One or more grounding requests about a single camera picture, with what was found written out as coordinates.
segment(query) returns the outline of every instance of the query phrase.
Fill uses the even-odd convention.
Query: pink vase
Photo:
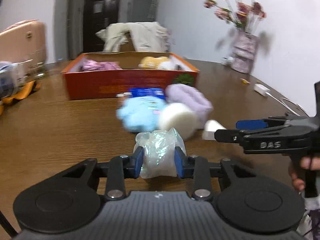
[[[258,38],[249,33],[239,31],[234,44],[235,60],[232,69],[248,74],[252,70],[258,48]]]

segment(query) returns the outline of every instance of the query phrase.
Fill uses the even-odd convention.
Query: yellow stuffed toy
[[[158,69],[163,62],[170,61],[168,57],[144,57],[139,65],[140,68]]]

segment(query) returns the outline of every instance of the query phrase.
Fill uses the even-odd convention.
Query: blue package
[[[132,97],[156,97],[165,100],[164,92],[161,88],[132,88],[129,90]]]
[[[158,129],[159,116],[165,107],[166,102],[163,99],[135,97],[125,100],[116,115],[130,132],[153,132]]]

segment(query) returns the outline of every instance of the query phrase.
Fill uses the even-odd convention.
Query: white cylinder object
[[[217,130],[225,130],[225,128],[220,123],[218,123],[216,120],[209,120],[208,122],[206,122],[206,124],[204,126],[204,131],[202,133],[202,139],[216,141],[216,139],[214,138],[214,133]]]
[[[160,114],[159,129],[175,128],[183,140],[189,139],[197,129],[198,118],[185,104],[172,103]]]
[[[159,64],[158,69],[161,70],[177,70],[176,65],[171,61],[164,61]]]

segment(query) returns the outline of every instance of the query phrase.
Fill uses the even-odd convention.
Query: circular pad
[[[266,177],[236,180],[218,196],[216,205],[228,223],[257,234],[294,228],[305,210],[295,191]]]
[[[13,212],[22,228],[60,234],[89,223],[100,209],[99,195],[73,178],[52,179],[21,192]]]
[[[172,103],[162,110],[159,129],[169,131],[175,128],[183,140],[189,139],[198,125],[196,114],[183,103]]]

